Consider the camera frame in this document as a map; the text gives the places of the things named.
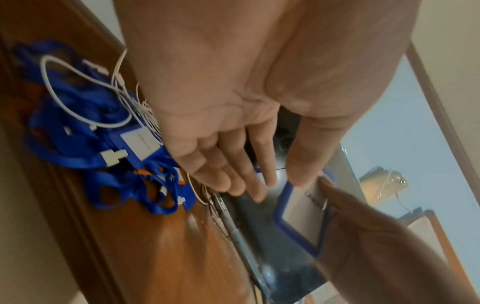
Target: wooden desk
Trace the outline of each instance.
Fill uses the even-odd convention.
[[[71,0],[4,0],[0,27],[7,41],[0,45],[0,75],[8,81],[0,86],[1,123],[89,303],[254,303],[243,263],[205,206],[160,216],[129,201],[100,211],[90,206],[77,172],[26,150],[23,115],[34,94],[12,70],[9,42],[60,39],[109,68],[120,44]],[[128,64],[122,73],[135,79]]]

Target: white card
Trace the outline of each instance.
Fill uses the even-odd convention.
[[[318,183],[313,183],[307,190],[295,187],[282,219],[317,247],[322,233],[326,201]]]
[[[144,161],[162,147],[148,127],[123,133],[121,137],[140,161]]]

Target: floor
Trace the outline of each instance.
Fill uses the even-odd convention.
[[[0,302],[87,304],[0,129]]]

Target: hand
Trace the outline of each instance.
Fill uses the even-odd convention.
[[[116,0],[131,61],[165,145],[198,181],[256,201],[276,184],[280,104],[304,118],[288,179],[308,186],[380,97],[419,0]]]
[[[320,188],[335,210],[318,267],[348,303],[480,303],[471,286],[395,219],[325,178]]]

